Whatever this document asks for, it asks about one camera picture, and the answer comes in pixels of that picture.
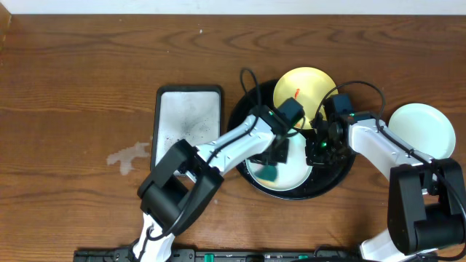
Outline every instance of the yellow plate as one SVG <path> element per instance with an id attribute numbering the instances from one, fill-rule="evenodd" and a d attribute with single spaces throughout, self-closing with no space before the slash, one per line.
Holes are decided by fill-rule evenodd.
<path id="1" fill-rule="evenodd" d="M 296 68 L 282 76 L 275 86 L 274 106 L 278 108 L 288 98 L 295 98 L 304 107 L 306 123 L 303 129 L 309 130 L 320 101 L 335 86 L 332 78 L 319 69 Z M 336 95 L 338 91 L 335 90 L 331 94 Z M 320 113 L 326 119 L 323 107 L 320 108 Z M 302 119 L 295 127 L 301 128 L 301 125 Z"/>

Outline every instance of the white plate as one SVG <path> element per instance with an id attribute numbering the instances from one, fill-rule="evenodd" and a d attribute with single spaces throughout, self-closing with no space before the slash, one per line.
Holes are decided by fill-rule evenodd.
<path id="1" fill-rule="evenodd" d="M 436 159 L 450 157 L 457 141 L 446 116 L 421 103 L 400 107 L 390 118 L 388 128 L 415 149 Z"/>
<path id="2" fill-rule="evenodd" d="M 246 159 L 246 167 L 254 180 L 263 187 L 274 191 L 287 191 L 300 186 L 311 174 L 312 167 L 306 164 L 306 138 L 298 134 L 289 138 L 288 158 L 285 163 L 278 163 L 277 178 L 275 181 L 268 181 L 257 178 L 256 173 L 265 166 L 262 164 L 251 163 Z"/>

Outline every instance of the black plate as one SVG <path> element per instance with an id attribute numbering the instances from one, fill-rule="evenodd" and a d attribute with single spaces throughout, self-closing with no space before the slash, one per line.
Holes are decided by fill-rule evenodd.
<path id="1" fill-rule="evenodd" d="M 271 80 L 260 85 L 261 94 L 262 94 L 262 103 L 274 108 L 273 106 L 273 94 L 274 88 L 278 80 Z M 256 89 L 249 91 L 250 96 L 256 100 Z M 228 122 L 228 131 L 239 126 L 249 114 L 253 105 L 246 99 L 242 97 L 238 104 L 234 107 L 232 115 L 230 116 Z M 307 139 L 309 137 L 310 130 L 304 130 L 302 132 L 303 136 Z M 243 161 L 237 165 L 238 171 L 240 174 L 251 183 L 254 187 L 260 191 L 265 192 L 274 197 L 281 199 L 309 199 L 312 197 L 318 197 L 321 194 L 324 194 L 330 191 L 332 188 L 337 186 L 348 174 L 351 169 L 353 162 L 355 161 L 355 156 L 350 157 L 346 162 L 336 165 L 328 169 L 322 168 L 313 168 L 311 174 L 300 186 L 287 190 L 287 191 L 275 191 L 261 186 L 257 183 L 251 174 L 248 172 L 246 163 Z"/>

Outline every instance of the green switch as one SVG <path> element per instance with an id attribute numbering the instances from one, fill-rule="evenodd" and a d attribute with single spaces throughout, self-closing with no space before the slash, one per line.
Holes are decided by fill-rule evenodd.
<path id="1" fill-rule="evenodd" d="M 205 254 L 204 255 L 204 262 L 213 262 L 214 255 L 213 254 Z"/>

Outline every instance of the wire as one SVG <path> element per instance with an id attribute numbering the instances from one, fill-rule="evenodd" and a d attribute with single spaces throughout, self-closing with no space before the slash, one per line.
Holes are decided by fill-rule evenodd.
<path id="1" fill-rule="evenodd" d="M 304 127 L 305 124 L 306 124 L 306 117 L 303 116 L 303 123 L 302 123 L 301 127 L 299 129 L 294 128 L 294 130 L 296 130 L 296 132 L 294 132 L 292 134 L 286 134 L 284 136 L 284 138 L 292 138 L 293 136 L 300 134 L 303 131 L 303 127 Z"/>
<path id="2" fill-rule="evenodd" d="M 251 96 L 249 95 L 248 91 L 246 91 L 246 87 L 245 87 L 245 83 L 242 79 L 242 76 L 245 72 L 249 72 L 250 75 L 252 76 L 253 78 L 253 81 L 254 81 L 254 84 L 256 86 L 256 92 L 257 92 L 257 107 L 259 110 L 261 110 L 261 106 L 262 106 L 262 94 L 261 94 L 261 90 L 260 90 L 260 87 L 259 87 L 259 83 L 257 81 L 257 78 L 256 78 L 256 75 L 254 74 L 254 72 L 252 70 L 250 70 L 249 68 L 243 68 L 241 69 L 241 72 L 240 72 L 240 82 L 241 82 L 241 87 L 243 89 L 243 91 L 245 92 L 245 96 L 249 98 L 249 101 L 254 104 L 254 101 L 253 99 L 251 98 Z M 245 135 L 249 134 L 251 131 L 253 131 L 254 127 L 256 126 L 257 122 L 259 120 L 259 116 L 257 115 L 256 116 L 256 119 L 254 119 L 254 123 L 250 126 L 250 128 L 248 130 L 246 130 L 243 134 L 241 135 L 238 135 L 236 138 L 233 138 L 231 139 L 230 141 L 226 142 L 225 144 L 219 146 L 218 148 L 216 148 L 212 154 L 209 156 L 208 160 L 207 160 L 207 164 L 210 164 L 210 162 L 212 161 L 212 159 L 218 154 L 218 152 L 220 152 L 222 149 L 226 148 L 227 146 L 229 146 L 230 144 L 236 142 L 237 140 L 239 140 L 240 138 L 244 137 Z"/>
<path id="3" fill-rule="evenodd" d="M 150 232 L 152 231 L 153 228 L 154 228 L 154 226 L 148 227 L 148 228 L 147 228 L 147 231 L 146 231 L 146 235 L 147 235 L 147 233 L 150 234 Z M 149 240 L 149 238 L 147 238 L 147 237 L 144 239 L 143 247 L 141 248 L 141 252 L 139 253 L 139 258 L 137 259 L 137 262 L 142 261 L 143 255 L 144 255 L 144 253 L 146 252 L 146 246 L 147 246 L 148 240 Z"/>
<path id="4" fill-rule="evenodd" d="M 192 201 L 194 199 L 194 195 L 197 193 L 197 190 L 199 190 L 198 188 L 199 188 L 199 185 L 197 183 L 195 183 L 194 188 L 192 189 L 191 193 L 189 194 L 188 200 L 186 200 L 186 204 L 184 204 L 183 209 L 181 210 L 180 214 L 175 219 L 175 222 L 173 222 L 173 224 L 167 230 L 165 230 L 165 232 L 162 232 L 158 237 L 152 237 L 151 236 L 151 232 L 152 232 L 151 227 L 147 228 L 146 237 L 147 237 L 148 240 L 158 241 L 158 240 L 161 240 L 162 238 L 167 237 L 168 235 L 173 233 L 173 229 L 175 229 L 175 227 L 178 225 L 181 218 L 183 217 L 184 213 L 188 210 L 188 207 L 191 205 L 191 203 L 192 203 Z"/>
<path id="5" fill-rule="evenodd" d="M 319 251 L 321 251 L 324 247 L 327 247 L 327 245 L 321 245 L 319 246 L 318 248 L 316 248 L 314 250 L 314 253 L 312 254 L 315 258 L 317 257 L 317 254 L 319 253 Z"/>
<path id="6" fill-rule="evenodd" d="M 373 84 L 370 84 L 368 82 L 365 82 L 365 81 L 350 81 L 350 82 L 346 82 L 346 83 L 343 83 L 343 84 L 340 84 L 339 86 L 337 87 L 334 87 L 332 90 L 330 90 L 325 96 L 324 98 L 320 101 L 320 104 L 319 106 L 317 107 L 317 111 L 315 112 L 315 118 L 317 117 L 317 115 L 319 114 L 319 110 L 320 110 L 320 107 L 322 107 L 323 103 L 325 102 L 325 99 L 335 90 L 339 89 L 339 88 L 342 88 L 342 87 L 345 87 L 347 85 L 350 85 L 350 84 L 364 84 L 364 85 L 367 85 L 369 87 L 372 87 L 373 89 L 375 89 L 379 94 L 380 94 L 380 98 L 382 99 L 382 104 L 380 106 L 380 111 L 379 113 L 376 115 L 376 127 L 377 127 L 377 130 L 383 134 L 383 136 L 385 136 L 390 142 L 394 143 L 396 146 L 398 146 L 399 148 L 401 148 L 402 150 L 404 150 L 409 156 L 412 156 L 413 158 L 415 158 L 416 160 L 420 161 L 424 166 L 426 167 L 429 167 L 432 174 L 436 174 L 438 173 L 437 170 L 434 170 L 433 166 L 428 162 L 426 161 L 425 159 L 423 159 L 422 157 L 418 156 L 416 153 L 415 153 L 415 149 L 414 148 L 406 148 L 403 144 L 401 144 L 400 142 L 398 142 L 396 139 L 392 138 L 389 134 L 387 134 L 385 131 L 384 131 L 384 127 L 380 126 L 380 119 L 382 117 L 382 113 L 384 112 L 384 109 L 385 109 L 385 95 L 384 93 L 376 86 L 374 86 Z M 437 175 L 437 178 L 438 180 L 446 187 L 446 189 L 453 195 L 453 198 L 456 200 L 457 204 L 459 205 L 459 208 L 461 209 L 461 213 L 462 213 L 462 218 L 463 218 L 463 225 L 465 226 L 465 236 L 466 236 L 466 210 L 465 210 L 465 203 L 462 203 L 462 201 L 460 200 L 459 198 L 459 195 L 458 193 L 456 192 L 456 190 L 453 188 L 453 186 L 443 177 L 441 176 L 440 174 Z M 437 256 L 437 255 L 431 255 L 431 254 L 416 254 L 416 256 L 418 258 L 433 258 L 433 259 L 437 259 L 439 261 L 458 261 L 462 258 L 464 258 L 466 256 L 466 244 L 465 246 L 463 247 L 463 250 L 458 254 L 458 255 L 455 255 L 455 256 L 452 256 L 452 257 L 441 257 L 441 256 Z"/>
<path id="7" fill-rule="evenodd" d="M 365 81 L 359 81 L 359 80 L 356 80 L 356 81 L 350 81 L 350 82 L 346 82 L 346 83 L 343 83 L 343 84 L 340 84 L 339 86 L 336 86 L 334 88 L 332 88 L 330 91 L 327 92 L 327 94 L 325 94 L 325 96 L 322 98 L 322 100 L 320 101 L 320 104 L 319 106 L 317 107 L 317 110 L 315 112 L 315 116 L 314 116 L 314 119 L 317 118 L 317 115 L 319 114 L 319 111 L 320 111 L 320 108 L 322 107 L 323 103 L 325 102 L 325 99 L 327 99 L 327 97 L 335 90 L 338 90 L 342 87 L 346 87 L 347 85 L 350 85 L 350 84 L 364 84 L 366 86 L 369 86 L 369 87 L 372 87 L 374 90 L 376 90 L 381 99 L 382 99 L 382 105 L 380 106 L 380 111 L 379 111 L 379 115 L 378 115 L 378 118 L 380 119 L 382 117 L 382 113 L 384 112 L 384 109 L 385 109 L 385 95 L 384 93 L 376 86 L 374 86 L 373 84 L 371 83 L 368 83 L 368 82 L 365 82 Z"/>

